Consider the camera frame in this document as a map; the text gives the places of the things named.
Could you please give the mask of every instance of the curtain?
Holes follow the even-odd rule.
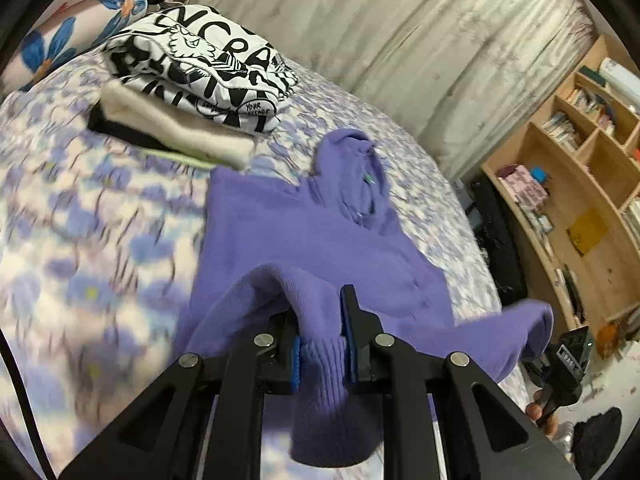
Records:
[[[448,178],[483,158],[588,51],[582,0],[192,0],[405,128]]]

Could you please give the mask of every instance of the blue item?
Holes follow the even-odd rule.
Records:
[[[535,168],[530,170],[529,173],[540,184],[544,184],[546,182],[546,173],[542,168],[536,166]]]

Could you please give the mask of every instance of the bed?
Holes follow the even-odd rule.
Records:
[[[376,141],[405,232],[446,274],[457,320],[500,310],[466,217],[436,163],[376,108],[296,63],[282,124],[246,173],[296,183],[334,128]],[[84,54],[0,108],[0,326],[20,367],[56,472],[165,367],[204,230],[208,173],[86,129],[110,78]],[[519,369],[501,384],[521,407]],[[39,467],[12,385],[0,418]],[[288,458],[287,434],[263,438],[262,478],[381,478],[380,452],[343,470]]]

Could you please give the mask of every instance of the purple hoodie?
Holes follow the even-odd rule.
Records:
[[[382,434],[379,404],[344,387],[339,292],[348,283],[386,332],[440,357],[465,351],[496,381],[523,354],[540,354],[551,334],[551,309],[536,301],[455,327],[444,274],[402,232],[373,143],[336,130],[298,187],[212,171],[206,236],[174,357],[224,354],[292,306],[303,344],[291,455],[315,466],[360,462]]]

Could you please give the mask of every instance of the orange object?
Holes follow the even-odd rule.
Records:
[[[608,359],[618,349],[618,326],[615,323],[609,323],[598,332],[596,336],[596,349],[603,359]]]

